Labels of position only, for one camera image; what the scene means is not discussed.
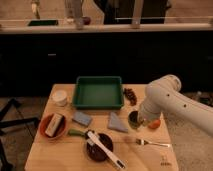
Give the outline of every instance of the utensil handle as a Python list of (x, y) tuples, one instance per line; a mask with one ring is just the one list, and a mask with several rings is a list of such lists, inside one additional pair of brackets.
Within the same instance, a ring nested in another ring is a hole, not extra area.
[(70, 129), (68, 131), (68, 135), (70, 135), (70, 136), (81, 136), (81, 137), (85, 138), (85, 133), (82, 132), (82, 131), (79, 131), (77, 129)]
[(164, 144), (164, 143), (156, 143), (156, 142), (149, 142), (151, 145), (159, 145), (163, 147), (171, 147), (171, 144)]

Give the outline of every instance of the small bowl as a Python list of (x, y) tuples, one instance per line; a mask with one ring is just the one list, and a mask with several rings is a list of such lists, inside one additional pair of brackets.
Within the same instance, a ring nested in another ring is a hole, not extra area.
[(44, 117), (39, 125), (39, 132), (42, 135), (42, 137), (49, 139), (49, 140), (56, 140), (58, 138), (60, 138), (66, 131), (66, 117), (63, 117), (63, 120), (60, 123), (60, 126), (57, 130), (57, 132), (55, 133), (54, 137), (50, 137), (47, 134), (45, 134), (45, 130), (47, 129), (47, 126), (49, 125), (51, 119), (53, 117), (53, 114), (48, 115), (46, 117)]
[(132, 129), (138, 129), (141, 124), (137, 122), (138, 111), (132, 111), (128, 116), (128, 123)]

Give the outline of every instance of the sponge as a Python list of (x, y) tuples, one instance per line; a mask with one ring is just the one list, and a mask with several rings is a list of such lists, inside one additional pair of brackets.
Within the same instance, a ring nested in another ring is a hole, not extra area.
[(123, 124), (123, 122), (119, 119), (116, 113), (111, 112), (109, 117), (108, 128), (113, 129), (120, 132), (128, 132), (128, 129)]
[(81, 125), (89, 126), (90, 122), (92, 121), (92, 117), (83, 112), (77, 111), (74, 113), (72, 120)]

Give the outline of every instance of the brown object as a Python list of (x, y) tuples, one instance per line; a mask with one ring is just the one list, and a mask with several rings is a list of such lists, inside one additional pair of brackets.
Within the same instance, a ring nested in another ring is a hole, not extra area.
[(131, 88), (124, 88), (124, 95), (130, 101), (131, 106), (137, 104), (137, 97)]
[(60, 126), (58, 127), (58, 129), (53, 137), (50, 137), (47, 134), (45, 134), (45, 130), (47, 129), (47, 126), (49, 125), (52, 117), (53, 117), (53, 114), (46, 116), (45, 118), (43, 118), (41, 120), (41, 123), (39, 125), (40, 134), (44, 138), (47, 138), (49, 140), (55, 140), (55, 139), (58, 139), (59, 137), (61, 137), (65, 133), (65, 127), (66, 127), (66, 119), (65, 119), (65, 117), (63, 117), (63, 119), (60, 123)]
[[(113, 143), (111, 138), (108, 135), (102, 133), (99, 133), (98, 135), (102, 144), (110, 151), (113, 151)], [(107, 159), (106, 153), (96, 144), (91, 146), (89, 143), (87, 143), (87, 154), (91, 159), (97, 162), (101, 162)]]

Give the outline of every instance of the green tray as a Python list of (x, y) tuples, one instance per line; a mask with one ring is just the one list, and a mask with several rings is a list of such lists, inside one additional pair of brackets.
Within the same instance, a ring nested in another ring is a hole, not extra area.
[(120, 109), (124, 105), (121, 77), (78, 77), (72, 104), (77, 109)]

